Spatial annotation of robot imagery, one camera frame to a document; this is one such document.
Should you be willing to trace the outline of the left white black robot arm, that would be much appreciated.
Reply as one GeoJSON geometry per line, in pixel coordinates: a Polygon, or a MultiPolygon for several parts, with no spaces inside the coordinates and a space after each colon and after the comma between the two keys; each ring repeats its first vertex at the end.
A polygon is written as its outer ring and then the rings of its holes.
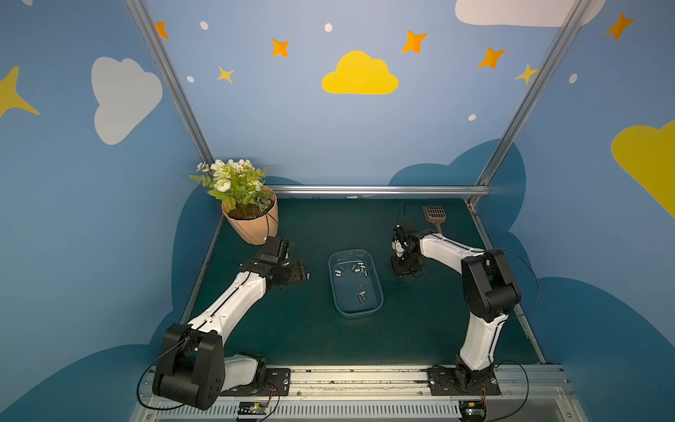
{"type": "Polygon", "coordinates": [[[267,291],[309,279],[290,242],[269,237],[259,254],[241,266],[232,284],[205,311],[185,325],[171,325],[163,336],[152,392],[176,408],[209,409],[224,393],[254,396],[279,387],[266,374],[265,359],[249,353],[227,357],[224,346],[251,307],[267,291]]]}

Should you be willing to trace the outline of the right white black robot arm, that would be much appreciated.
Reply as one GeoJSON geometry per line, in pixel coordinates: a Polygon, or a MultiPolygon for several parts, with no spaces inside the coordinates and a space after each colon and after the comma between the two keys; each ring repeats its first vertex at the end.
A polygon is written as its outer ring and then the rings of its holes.
{"type": "Polygon", "coordinates": [[[464,390],[488,383],[494,369],[494,353],[503,325],[522,294],[506,255],[497,249],[467,246],[439,232],[416,231],[410,225],[394,228],[391,264],[398,275],[413,275],[430,258],[462,276],[463,297],[469,309],[469,325],[458,354],[455,380],[464,390]]]}

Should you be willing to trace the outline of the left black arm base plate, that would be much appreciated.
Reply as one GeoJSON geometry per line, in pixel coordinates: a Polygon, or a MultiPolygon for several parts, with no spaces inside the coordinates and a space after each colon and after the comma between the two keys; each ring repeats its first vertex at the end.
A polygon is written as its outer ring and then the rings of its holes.
{"type": "Polygon", "coordinates": [[[292,371],[288,367],[268,367],[265,374],[256,374],[250,384],[240,385],[220,393],[221,397],[267,397],[274,388],[274,395],[287,397],[292,371]]]}

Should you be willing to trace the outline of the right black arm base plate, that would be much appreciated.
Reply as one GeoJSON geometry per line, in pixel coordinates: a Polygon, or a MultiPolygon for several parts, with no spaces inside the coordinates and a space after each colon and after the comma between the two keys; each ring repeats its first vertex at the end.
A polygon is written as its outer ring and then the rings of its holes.
{"type": "Polygon", "coordinates": [[[427,369],[433,396],[500,396],[494,367],[471,371],[467,367],[435,365],[427,369]]]}

